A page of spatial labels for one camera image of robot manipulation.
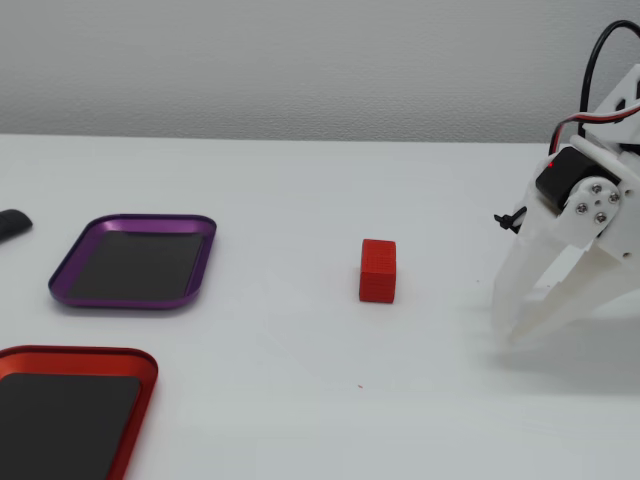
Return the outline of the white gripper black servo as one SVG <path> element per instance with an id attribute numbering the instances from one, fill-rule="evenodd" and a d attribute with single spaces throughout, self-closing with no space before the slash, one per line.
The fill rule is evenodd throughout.
<path id="1" fill-rule="evenodd" d="M 629 292 L 639 259 L 639 147 L 614 150 L 575 138 L 552 155 L 523 198 L 519 233 L 493 289 L 501 343 L 544 336 Z M 584 253 L 543 300 L 526 297 L 567 247 Z"/>

